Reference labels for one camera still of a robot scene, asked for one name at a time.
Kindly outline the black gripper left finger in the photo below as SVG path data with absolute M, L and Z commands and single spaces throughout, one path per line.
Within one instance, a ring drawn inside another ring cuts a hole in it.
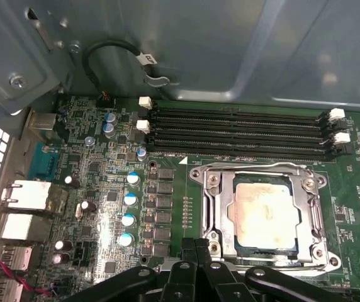
M 138 266 L 76 293 L 65 301 L 194 301 L 196 242 L 183 238 L 181 260 L 168 271 Z

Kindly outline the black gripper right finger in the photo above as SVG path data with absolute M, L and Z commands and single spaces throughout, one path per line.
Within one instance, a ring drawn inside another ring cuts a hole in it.
M 209 284 L 211 296 L 217 301 L 347 301 L 333 293 L 268 267 L 248 269 L 244 277 L 235 273 L 210 255 L 209 242 L 196 240 L 196 253 Z

